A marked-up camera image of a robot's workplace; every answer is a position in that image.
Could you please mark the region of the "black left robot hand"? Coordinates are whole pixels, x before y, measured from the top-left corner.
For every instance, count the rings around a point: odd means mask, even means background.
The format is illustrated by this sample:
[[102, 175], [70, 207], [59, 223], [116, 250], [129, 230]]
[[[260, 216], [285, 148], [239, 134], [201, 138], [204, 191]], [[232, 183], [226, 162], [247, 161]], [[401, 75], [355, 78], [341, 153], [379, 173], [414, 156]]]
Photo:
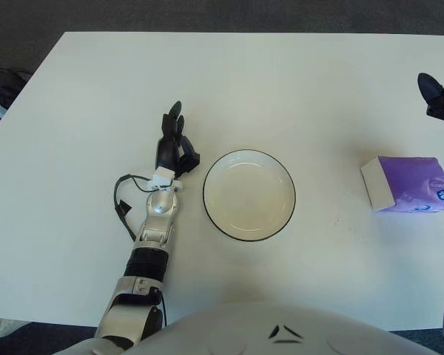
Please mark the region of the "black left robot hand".
[[183, 135], [184, 117], [182, 103], [177, 101], [162, 118], [162, 138], [158, 141], [155, 167], [163, 167], [174, 172], [178, 179], [191, 172], [200, 163], [200, 155], [195, 151], [187, 136]]

